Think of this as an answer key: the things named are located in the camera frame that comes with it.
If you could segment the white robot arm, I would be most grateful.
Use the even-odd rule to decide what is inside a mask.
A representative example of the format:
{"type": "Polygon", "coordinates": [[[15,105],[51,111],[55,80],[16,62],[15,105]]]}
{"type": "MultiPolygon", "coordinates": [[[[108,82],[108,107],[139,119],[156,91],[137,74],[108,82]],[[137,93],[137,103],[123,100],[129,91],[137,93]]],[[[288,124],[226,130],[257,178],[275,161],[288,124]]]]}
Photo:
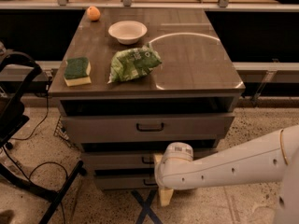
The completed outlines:
{"type": "Polygon", "coordinates": [[[170,144],[154,156],[160,204],[175,190],[280,182],[273,224],[299,224],[299,126],[274,131],[196,160],[190,145],[170,144]]]}

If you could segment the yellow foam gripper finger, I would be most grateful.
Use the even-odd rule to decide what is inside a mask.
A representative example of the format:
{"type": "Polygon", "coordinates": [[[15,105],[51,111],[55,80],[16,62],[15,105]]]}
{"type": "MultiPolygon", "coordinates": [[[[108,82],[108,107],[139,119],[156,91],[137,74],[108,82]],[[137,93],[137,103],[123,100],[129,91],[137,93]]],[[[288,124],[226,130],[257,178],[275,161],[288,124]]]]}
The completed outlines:
{"type": "Polygon", "coordinates": [[[154,153],[153,159],[154,159],[154,176],[155,176],[155,181],[158,185],[160,205],[162,207],[165,207],[170,204],[174,191],[170,188],[167,188],[163,182],[163,154],[154,153]]]}

